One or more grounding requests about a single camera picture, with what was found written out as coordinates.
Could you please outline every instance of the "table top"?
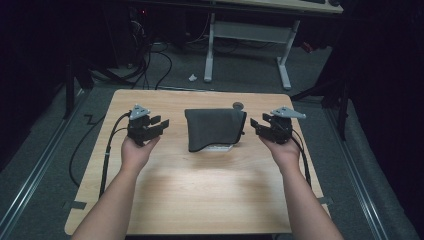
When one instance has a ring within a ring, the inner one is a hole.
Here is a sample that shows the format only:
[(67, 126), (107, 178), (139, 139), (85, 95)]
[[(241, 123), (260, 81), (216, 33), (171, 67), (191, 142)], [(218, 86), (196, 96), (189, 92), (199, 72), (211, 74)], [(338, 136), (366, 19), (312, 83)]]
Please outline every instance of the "table top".
[(311, 11), (311, 12), (320, 12), (320, 13), (342, 13), (343, 12), (343, 8), (341, 6), (338, 6), (338, 7), (331, 6), (330, 3), (328, 3), (328, 0), (326, 0), (324, 4), (301, 1), (301, 0), (215, 0), (215, 1), (223, 2), (223, 3), (283, 8), (283, 9)]
[[(245, 135), (229, 152), (188, 151), (185, 109), (231, 108), (234, 102), (247, 112)], [(65, 232), (72, 234), (98, 200), (106, 144), (117, 119), (138, 103), (150, 116), (169, 119), (169, 128), (153, 150), (137, 180), (128, 234), (240, 234), (291, 232), (283, 180), (269, 150), (255, 135), (250, 118), (260, 124), (262, 113), (287, 106), (283, 94), (118, 90), (87, 165), (75, 201), (87, 203), (72, 209)], [(118, 126), (126, 127), (123, 119)], [(297, 119), (293, 128), (302, 136)], [(107, 185), (120, 167), (120, 145), (126, 135), (112, 141)], [(312, 188), (322, 197), (307, 146)]]

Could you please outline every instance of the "desk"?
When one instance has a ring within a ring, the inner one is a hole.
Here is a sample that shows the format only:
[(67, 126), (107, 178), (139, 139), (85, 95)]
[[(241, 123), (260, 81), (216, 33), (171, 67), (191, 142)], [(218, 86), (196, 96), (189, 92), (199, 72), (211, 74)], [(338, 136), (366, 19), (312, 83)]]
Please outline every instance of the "desk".
[[(241, 102), (247, 112), (245, 135), (229, 152), (188, 152), (184, 109), (231, 108)], [(139, 103), (151, 116), (169, 119), (160, 142), (137, 181), (128, 234), (240, 234), (291, 232), (281, 174), (269, 150), (255, 135), (250, 118), (262, 124), (262, 113), (283, 105), (282, 94), (118, 90), (115, 92), (72, 209), (65, 232), (72, 234), (98, 200), (104, 152), (116, 120)], [(121, 121), (118, 129), (126, 127)], [(294, 129), (302, 136), (299, 123)], [(108, 185), (120, 167), (126, 131), (112, 142)], [(322, 197), (307, 146), (312, 188)]]
[[(297, 11), (312, 11), (319, 13), (340, 14), (343, 12), (343, 9), (340, 6), (333, 7), (328, 3), (328, 0), (325, 4), (311, 3), (300, 0), (215, 0), (213, 1), (213, 4), (215, 4), (216, 2), (253, 5), (270, 8), (282, 8)], [(284, 89), (290, 90), (291, 84), (285, 64), (290, 49), (293, 45), (294, 38), (296, 37), (299, 24), (300, 21), (295, 20), (291, 28), (283, 28), (256, 24), (234, 23), (227, 21), (215, 21), (215, 14), (212, 13), (209, 30), (209, 48), (206, 56), (204, 80), (206, 82), (212, 81), (214, 51), (213, 43), (215, 37), (282, 43), (285, 44), (285, 48), (282, 52), (281, 57), (277, 58), (277, 65), (280, 71), (281, 81), (283, 83)]]

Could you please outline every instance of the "metal rail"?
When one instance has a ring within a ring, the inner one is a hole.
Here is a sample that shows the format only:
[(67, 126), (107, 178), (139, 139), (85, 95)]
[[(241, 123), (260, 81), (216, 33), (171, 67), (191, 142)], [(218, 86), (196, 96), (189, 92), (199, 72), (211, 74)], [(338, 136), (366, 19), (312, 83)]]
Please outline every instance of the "metal rail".
[(368, 221), (374, 238), (389, 239), (384, 225), (380, 220), (377, 209), (375, 208), (374, 202), (372, 201), (370, 195), (368, 194), (368, 190), (365, 187), (364, 182), (362, 181), (361, 175), (359, 174), (359, 171), (356, 167), (355, 161), (350, 153), (350, 150), (346, 142), (341, 139), (340, 134), (337, 131), (337, 118), (334, 112), (331, 109), (324, 109), (324, 113), (327, 117), (327, 120), (332, 125), (331, 129), (333, 130), (333, 133), (337, 138), (337, 142), (339, 143), (340, 149), (342, 150), (342, 153), (344, 155), (349, 178), (352, 182), (353, 188), (362, 207), (362, 211), (364, 212), (364, 215)]
[(88, 92), (84, 92), (82, 90), (78, 93), (77, 105), (73, 113), (69, 118), (62, 120), (59, 127), (56, 129), (54, 135), (47, 144), (47, 147), (41, 154), (31, 174), (29, 175), (25, 183), (22, 185), (21, 189), (15, 197), (15, 200), (10, 205), (6, 214), (3, 216), (0, 222), (0, 240), (8, 239), (16, 222), (18, 221), (26, 205), (28, 204), (35, 190), (37, 189), (41, 179), (43, 178), (48, 167), (50, 166), (50, 163), (52, 162), (53, 153), (56, 150), (58, 143), (63, 138), (63, 135), (68, 129), (69, 124), (72, 122), (75, 113), (78, 111), (82, 103), (87, 99), (88, 95)]

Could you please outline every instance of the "wire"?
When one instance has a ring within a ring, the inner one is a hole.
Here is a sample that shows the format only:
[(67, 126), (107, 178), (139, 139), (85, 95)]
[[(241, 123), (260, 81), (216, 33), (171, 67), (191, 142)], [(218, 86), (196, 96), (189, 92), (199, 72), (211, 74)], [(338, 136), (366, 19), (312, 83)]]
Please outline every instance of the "wire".
[(146, 89), (145, 87), (147, 84), (147, 90), (150, 90), (149, 81), (147, 80), (147, 69), (149, 69), (150, 62), (152, 59), (152, 48), (150, 48), (148, 56), (149, 56), (149, 61), (147, 62), (146, 71), (144, 72), (143, 89)]
[(303, 146), (303, 141), (302, 138), (300, 137), (299, 133), (297, 133), (294, 129), (293, 132), (297, 135), (297, 137), (300, 140), (300, 144), (299, 142), (296, 140), (296, 138), (294, 138), (293, 136), (291, 136), (291, 139), (294, 141), (294, 143), (297, 145), (297, 147), (299, 147), (300, 149), (300, 153), (302, 154), (302, 159), (303, 159), (303, 167), (305, 169), (305, 179), (306, 182), (309, 184), (309, 186), (312, 188), (312, 184), (311, 184), (311, 175), (309, 173), (309, 166), (308, 166), (308, 159), (306, 158), (306, 154), (305, 154), (305, 148)]
[(135, 82), (133, 83), (131, 89), (134, 89), (135, 86), (137, 86), (137, 83), (140, 81), (141, 77), (143, 77), (143, 75), (146, 75), (148, 64), (146, 63), (146, 60), (144, 60), (144, 58), (143, 58), (142, 62), (144, 64), (145, 68), (144, 68), (143, 72), (140, 73), (140, 76), (137, 78), (137, 80), (135, 80)]
[(103, 119), (105, 118), (106, 115), (103, 115), (103, 117), (101, 117), (99, 119), (99, 121), (97, 121), (95, 124), (93, 124), (91, 126), (91, 128), (85, 133), (85, 135), (81, 138), (81, 140), (79, 141), (78, 145), (75, 147), (74, 152), (72, 153), (71, 156), (71, 160), (69, 161), (69, 167), (68, 167), (68, 172), (69, 172), (69, 176), (71, 177), (72, 182), (75, 184), (75, 186), (77, 186), (79, 188), (80, 183), (77, 182), (74, 174), (72, 173), (72, 164), (74, 162), (74, 158), (75, 155), (79, 149), (79, 147), (81, 146), (81, 144), (84, 142), (85, 138), (88, 136), (88, 134), (90, 134), (90, 132), (101, 122), (103, 121)]
[(203, 32), (199, 35), (199, 37), (196, 40), (187, 42), (186, 44), (190, 44), (190, 43), (195, 43), (195, 42), (199, 42), (199, 41), (203, 41), (204, 39), (207, 39), (207, 37), (202, 38), (205, 35), (206, 29), (208, 29), (208, 23), (209, 20), (211, 18), (211, 14), (208, 14), (208, 18), (206, 19), (206, 23), (205, 23), (205, 27), (203, 28)]
[(166, 57), (168, 60), (169, 60), (169, 69), (168, 69), (168, 71), (165, 73), (165, 75), (161, 78), (161, 79), (159, 79), (159, 81), (156, 83), (156, 86), (155, 86), (155, 90), (158, 90), (158, 87), (159, 87), (159, 84), (163, 81), (163, 79), (166, 77), (166, 76), (168, 76), (168, 74), (169, 74), (169, 72), (171, 72), (171, 69), (172, 69), (172, 60), (171, 60), (171, 58), (170, 57), (168, 57), (166, 54), (164, 54), (164, 53), (161, 53), (161, 52), (155, 52), (156, 54), (160, 54), (160, 55), (162, 55), (162, 56), (164, 56), (164, 57)]
[(112, 143), (113, 136), (118, 131), (124, 129), (124, 128), (121, 128), (118, 131), (116, 131), (116, 127), (118, 126), (119, 122), (121, 122), (121, 120), (124, 117), (129, 117), (130, 115), (131, 115), (131, 111), (128, 112), (128, 113), (125, 113), (121, 117), (119, 117), (119, 119), (116, 121), (115, 125), (113, 126), (112, 132), (110, 133), (109, 141), (108, 141), (107, 146), (106, 146), (105, 159), (104, 159), (104, 163), (103, 163), (102, 181), (100, 183), (99, 198), (103, 195), (103, 193), (105, 191), (105, 187), (106, 187), (107, 169), (109, 167), (109, 156), (110, 156), (110, 149), (111, 149), (111, 143)]

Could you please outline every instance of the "table leg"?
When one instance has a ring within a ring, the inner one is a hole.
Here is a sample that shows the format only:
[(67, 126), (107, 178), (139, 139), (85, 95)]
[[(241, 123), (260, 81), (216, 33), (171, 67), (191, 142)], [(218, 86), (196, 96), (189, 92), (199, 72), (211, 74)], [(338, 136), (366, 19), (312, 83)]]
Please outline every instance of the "table leg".
[(206, 56), (206, 66), (205, 66), (205, 82), (212, 81), (212, 70), (213, 70), (213, 40), (215, 34), (215, 13), (211, 13), (211, 23), (209, 30), (209, 48), (208, 55)]
[(283, 87), (286, 90), (291, 89), (290, 79), (289, 79), (289, 76), (287, 74), (287, 69), (286, 69), (286, 61), (287, 61), (287, 58), (289, 56), (290, 49), (293, 45), (294, 38), (296, 37), (296, 33), (297, 33), (297, 29), (299, 28), (299, 24), (300, 24), (299, 20), (294, 22), (293, 27), (290, 31), (287, 43), (286, 43), (286, 48), (285, 48), (284, 54), (283, 54), (282, 57), (277, 58), (277, 64), (278, 64), (278, 69), (280, 70), (281, 81), (283, 82)]

